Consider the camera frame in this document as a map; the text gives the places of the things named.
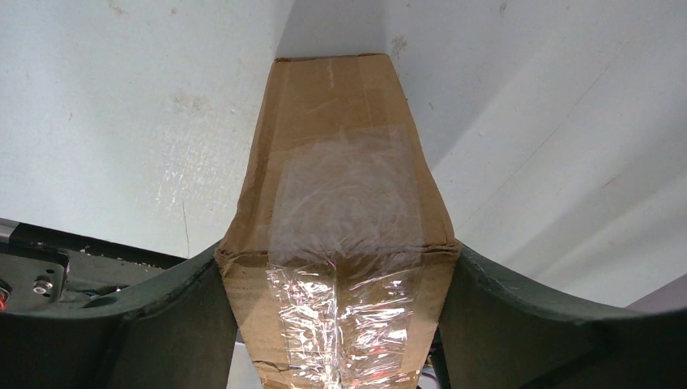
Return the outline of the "brown cardboard express box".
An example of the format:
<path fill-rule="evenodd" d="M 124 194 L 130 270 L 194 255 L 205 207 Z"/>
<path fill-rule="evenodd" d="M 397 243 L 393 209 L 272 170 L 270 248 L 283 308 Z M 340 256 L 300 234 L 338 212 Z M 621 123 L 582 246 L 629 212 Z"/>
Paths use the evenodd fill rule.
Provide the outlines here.
<path fill-rule="evenodd" d="M 265 388 L 413 388 L 461 243 L 389 56 L 276 60 L 215 258 Z"/>

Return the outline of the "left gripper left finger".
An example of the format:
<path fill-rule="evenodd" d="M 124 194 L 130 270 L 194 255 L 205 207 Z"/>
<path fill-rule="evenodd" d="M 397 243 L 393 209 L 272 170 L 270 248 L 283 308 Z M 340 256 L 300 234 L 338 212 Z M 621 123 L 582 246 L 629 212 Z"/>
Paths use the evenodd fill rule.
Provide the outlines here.
<path fill-rule="evenodd" d="M 3 313 L 2 387 L 226 387 L 237 324 L 214 253 L 87 302 Z"/>

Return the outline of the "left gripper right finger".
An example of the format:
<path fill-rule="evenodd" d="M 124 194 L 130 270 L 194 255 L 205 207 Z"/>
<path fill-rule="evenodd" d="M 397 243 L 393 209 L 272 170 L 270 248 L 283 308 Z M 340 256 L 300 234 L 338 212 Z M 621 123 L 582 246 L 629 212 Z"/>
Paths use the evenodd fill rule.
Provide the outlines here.
<path fill-rule="evenodd" d="M 686 312 L 563 293 L 469 247 L 439 320 L 453 388 L 683 388 Z"/>

